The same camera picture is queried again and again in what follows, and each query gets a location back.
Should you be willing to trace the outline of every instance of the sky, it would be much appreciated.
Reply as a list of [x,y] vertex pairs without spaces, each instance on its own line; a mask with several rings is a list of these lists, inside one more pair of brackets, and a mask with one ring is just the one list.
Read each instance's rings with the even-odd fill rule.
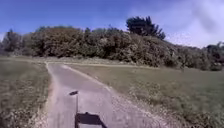
[[133,16],[150,16],[166,40],[204,47],[224,41],[224,0],[0,0],[0,39],[39,26],[66,25],[127,30]]

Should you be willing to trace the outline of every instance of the cloud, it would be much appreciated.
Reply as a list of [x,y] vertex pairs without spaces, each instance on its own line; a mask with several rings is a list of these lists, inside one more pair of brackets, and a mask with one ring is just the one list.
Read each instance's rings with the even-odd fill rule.
[[224,2],[222,0],[159,0],[133,7],[129,16],[151,16],[167,33],[167,40],[182,45],[203,47],[224,40]]

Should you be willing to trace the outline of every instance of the grass field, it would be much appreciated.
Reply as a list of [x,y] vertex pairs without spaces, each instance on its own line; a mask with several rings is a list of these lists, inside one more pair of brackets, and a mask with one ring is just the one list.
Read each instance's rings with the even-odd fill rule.
[[44,64],[0,60],[0,127],[27,128],[43,106],[49,76]]
[[224,72],[70,66],[120,93],[165,107],[183,124],[187,122],[196,128],[224,127]]

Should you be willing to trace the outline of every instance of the tree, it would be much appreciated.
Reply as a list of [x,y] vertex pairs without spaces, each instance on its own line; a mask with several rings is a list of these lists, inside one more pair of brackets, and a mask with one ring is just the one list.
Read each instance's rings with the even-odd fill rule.
[[151,18],[132,17],[126,21],[128,30],[141,36],[155,36],[159,39],[165,39],[166,35],[159,29],[159,25],[152,23]]
[[6,33],[2,41],[3,49],[6,52],[13,52],[16,49],[19,49],[20,43],[21,43],[21,35],[13,32],[12,29],[10,29],[9,32]]

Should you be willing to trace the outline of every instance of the treeline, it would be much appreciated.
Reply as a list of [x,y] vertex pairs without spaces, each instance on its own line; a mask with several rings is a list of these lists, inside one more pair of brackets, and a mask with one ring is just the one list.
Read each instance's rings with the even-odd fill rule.
[[221,70],[224,43],[199,49],[174,45],[164,40],[165,33],[150,17],[127,20],[129,32],[117,28],[85,30],[56,26],[40,27],[20,35],[10,30],[0,43],[0,53],[38,57],[99,57],[137,64],[173,68],[190,67]]

